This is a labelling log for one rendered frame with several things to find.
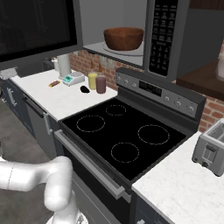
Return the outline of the round glass microwave plate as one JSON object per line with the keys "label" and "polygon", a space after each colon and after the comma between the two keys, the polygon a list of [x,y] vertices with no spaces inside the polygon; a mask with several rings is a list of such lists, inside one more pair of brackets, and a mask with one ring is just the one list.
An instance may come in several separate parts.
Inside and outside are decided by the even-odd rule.
{"label": "round glass microwave plate", "polygon": [[143,56],[144,55],[144,44],[141,44],[137,49],[135,50],[130,50],[130,51],[117,51],[117,50],[113,50],[108,48],[106,43],[102,44],[102,47],[104,50],[110,52],[110,53],[115,53],[118,55],[124,55],[124,56]]}

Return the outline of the brown wooden bowl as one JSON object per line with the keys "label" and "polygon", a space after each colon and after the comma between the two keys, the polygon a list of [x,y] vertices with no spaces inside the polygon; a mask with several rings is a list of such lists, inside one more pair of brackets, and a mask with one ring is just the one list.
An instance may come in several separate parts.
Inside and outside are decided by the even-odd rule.
{"label": "brown wooden bowl", "polygon": [[103,35],[109,49],[132,51],[142,44],[144,30],[135,27],[116,27],[106,29]]}

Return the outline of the black oven door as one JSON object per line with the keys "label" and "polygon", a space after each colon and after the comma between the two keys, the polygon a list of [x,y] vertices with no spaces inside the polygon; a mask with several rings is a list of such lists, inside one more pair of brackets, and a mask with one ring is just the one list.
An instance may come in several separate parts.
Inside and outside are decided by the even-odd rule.
{"label": "black oven door", "polygon": [[121,224],[130,224],[130,203],[124,198],[115,199],[104,186],[74,157],[65,147],[64,154],[73,162],[74,172],[81,178],[91,192],[116,217]]}

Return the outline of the grey microwave oven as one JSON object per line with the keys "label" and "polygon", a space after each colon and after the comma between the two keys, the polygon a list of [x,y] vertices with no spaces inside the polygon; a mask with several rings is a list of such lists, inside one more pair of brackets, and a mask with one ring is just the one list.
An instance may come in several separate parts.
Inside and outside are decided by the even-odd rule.
{"label": "grey microwave oven", "polygon": [[143,69],[158,79],[174,81],[190,0],[147,0],[143,56],[124,56],[103,49],[105,41],[85,45],[89,53]]}

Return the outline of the black glass microwave door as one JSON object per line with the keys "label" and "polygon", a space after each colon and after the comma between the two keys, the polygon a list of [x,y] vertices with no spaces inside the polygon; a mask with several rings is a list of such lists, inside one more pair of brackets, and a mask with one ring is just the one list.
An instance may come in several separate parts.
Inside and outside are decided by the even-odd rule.
{"label": "black glass microwave door", "polygon": [[0,0],[0,71],[82,47],[79,0]]}

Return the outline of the black glass hob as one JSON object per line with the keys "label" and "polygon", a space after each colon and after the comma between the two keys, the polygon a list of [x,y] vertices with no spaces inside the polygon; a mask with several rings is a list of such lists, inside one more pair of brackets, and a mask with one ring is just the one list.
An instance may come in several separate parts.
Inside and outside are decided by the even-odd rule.
{"label": "black glass hob", "polygon": [[70,115],[59,125],[94,160],[129,182],[186,138],[116,98]]}

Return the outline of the dark red squeeze bottle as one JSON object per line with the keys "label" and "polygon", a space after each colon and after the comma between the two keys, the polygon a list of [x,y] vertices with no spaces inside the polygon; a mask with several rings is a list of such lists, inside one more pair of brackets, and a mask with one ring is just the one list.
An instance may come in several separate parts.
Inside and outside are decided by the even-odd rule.
{"label": "dark red squeeze bottle", "polygon": [[104,94],[106,92],[106,77],[102,73],[102,65],[99,65],[98,75],[96,77],[96,92]]}

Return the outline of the yellow squeeze bottle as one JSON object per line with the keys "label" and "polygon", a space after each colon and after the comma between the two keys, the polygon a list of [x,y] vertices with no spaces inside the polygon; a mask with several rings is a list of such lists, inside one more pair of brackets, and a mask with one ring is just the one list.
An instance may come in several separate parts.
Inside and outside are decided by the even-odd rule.
{"label": "yellow squeeze bottle", "polygon": [[96,90],[97,72],[95,71],[94,63],[91,63],[90,71],[89,71],[87,77],[88,77],[89,88],[92,90]]}

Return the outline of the grey hob control panel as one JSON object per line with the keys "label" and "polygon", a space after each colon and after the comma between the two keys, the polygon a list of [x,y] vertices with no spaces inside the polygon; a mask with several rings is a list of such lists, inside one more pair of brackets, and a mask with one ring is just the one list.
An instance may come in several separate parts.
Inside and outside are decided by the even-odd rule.
{"label": "grey hob control panel", "polygon": [[171,82],[154,79],[136,70],[115,70],[118,98],[156,120],[186,134],[199,127],[206,98]]}

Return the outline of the white and teal kitchen scale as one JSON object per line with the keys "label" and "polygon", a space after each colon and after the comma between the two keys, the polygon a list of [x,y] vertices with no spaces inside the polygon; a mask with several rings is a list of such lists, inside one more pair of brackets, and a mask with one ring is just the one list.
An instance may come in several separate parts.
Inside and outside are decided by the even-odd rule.
{"label": "white and teal kitchen scale", "polygon": [[67,86],[72,86],[81,83],[85,80],[85,75],[81,72],[73,72],[68,74],[64,79],[63,83]]}

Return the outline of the white paper towel roll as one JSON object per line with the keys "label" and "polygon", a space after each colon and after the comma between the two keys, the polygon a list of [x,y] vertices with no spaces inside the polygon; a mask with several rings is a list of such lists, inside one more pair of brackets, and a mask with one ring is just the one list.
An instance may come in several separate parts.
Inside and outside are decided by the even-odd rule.
{"label": "white paper towel roll", "polygon": [[70,74],[71,66],[70,66],[70,55],[62,54],[57,57],[58,64],[59,64],[59,77],[64,79],[68,74]]}

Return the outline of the grey dishwasher front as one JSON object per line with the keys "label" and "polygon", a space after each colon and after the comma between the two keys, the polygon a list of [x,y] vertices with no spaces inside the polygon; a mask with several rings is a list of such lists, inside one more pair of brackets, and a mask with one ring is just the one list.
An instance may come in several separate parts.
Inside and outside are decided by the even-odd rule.
{"label": "grey dishwasher front", "polygon": [[57,156],[57,153],[53,141],[53,133],[51,135],[47,134],[44,117],[39,117],[27,104],[26,107],[38,144],[50,159],[55,158]]}

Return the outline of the dark blue cupboard run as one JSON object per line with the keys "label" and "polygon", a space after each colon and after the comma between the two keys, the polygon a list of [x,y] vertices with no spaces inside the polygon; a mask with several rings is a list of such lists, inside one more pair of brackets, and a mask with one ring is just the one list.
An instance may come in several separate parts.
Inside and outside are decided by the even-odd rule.
{"label": "dark blue cupboard run", "polygon": [[23,91],[11,80],[3,81],[3,98],[20,122],[34,135],[32,123],[23,101]]}

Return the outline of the silver toaster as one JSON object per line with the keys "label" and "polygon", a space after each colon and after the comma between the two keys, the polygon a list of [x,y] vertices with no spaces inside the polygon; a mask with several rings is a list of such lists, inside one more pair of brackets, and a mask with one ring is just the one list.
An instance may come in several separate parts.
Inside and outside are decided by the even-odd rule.
{"label": "silver toaster", "polygon": [[199,136],[192,161],[207,168],[217,177],[224,174],[224,118]]}

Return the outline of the dark blue drawer front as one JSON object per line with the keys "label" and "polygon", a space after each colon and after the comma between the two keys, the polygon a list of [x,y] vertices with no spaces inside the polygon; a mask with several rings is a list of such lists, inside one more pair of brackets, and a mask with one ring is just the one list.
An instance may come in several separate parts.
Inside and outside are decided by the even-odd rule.
{"label": "dark blue drawer front", "polygon": [[136,196],[135,224],[171,224],[141,197]]}

